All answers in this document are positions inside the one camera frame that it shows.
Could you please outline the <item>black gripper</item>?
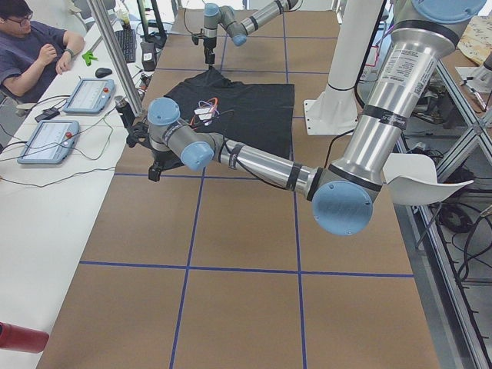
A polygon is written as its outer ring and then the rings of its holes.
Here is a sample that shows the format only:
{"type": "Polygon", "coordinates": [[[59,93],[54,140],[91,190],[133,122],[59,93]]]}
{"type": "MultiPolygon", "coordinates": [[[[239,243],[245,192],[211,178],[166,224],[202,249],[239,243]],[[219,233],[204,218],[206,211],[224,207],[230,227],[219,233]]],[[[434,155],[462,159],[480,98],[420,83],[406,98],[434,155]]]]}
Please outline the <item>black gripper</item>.
{"type": "Polygon", "coordinates": [[[217,38],[204,38],[203,39],[204,46],[204,59],[206,64],[214,64],[215,63],[215,48],[217,47],[217,38]]]}
{"type": "Polygon", "coordinates": [[[153,164],[148,169],[148,179],[151,181],[160,181],[161,173],[172,169],[180,168],[184,164],[173,151],[151,151],[153,164]]]}

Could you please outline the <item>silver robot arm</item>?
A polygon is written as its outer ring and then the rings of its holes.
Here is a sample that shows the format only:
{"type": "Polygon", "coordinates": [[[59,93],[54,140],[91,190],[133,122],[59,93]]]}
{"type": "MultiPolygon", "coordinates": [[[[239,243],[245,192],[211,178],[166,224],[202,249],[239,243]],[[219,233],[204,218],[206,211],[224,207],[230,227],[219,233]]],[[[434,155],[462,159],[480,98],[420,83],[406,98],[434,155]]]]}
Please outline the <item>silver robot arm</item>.
{"type": "Polygon", "coordinates": [[[203,27],[195,36],[194,43],[197,44],[199,40],[203,41],[204,61],[211,67],[215,64],[214,49],[217,46],[219,26],[224,29],[235,46],[241,46],[247,41],[249,35],[275,17],[294,11],[297,3],[298,1],[295,0],[272,1],[240,22],[236,19],[232,7],[206,3],[203,12],[203,27]]]}
{"type": "Polygon", "coordinates": [[[277,188],[302,193],[316,222],[332,234],[356,234],[369,223],[381,187],[381,172],[437,61],[456,47],[482,1],[412,1],[400,11],[384,67],[364,106],[343,156],[326,168],[309,168],[215,133],[194,131],[178,104],[158,98],[148,113],[155,162],[152,181],[165,168],[164,156],[198,171],[217,161],[242,169],[277,188]]]}

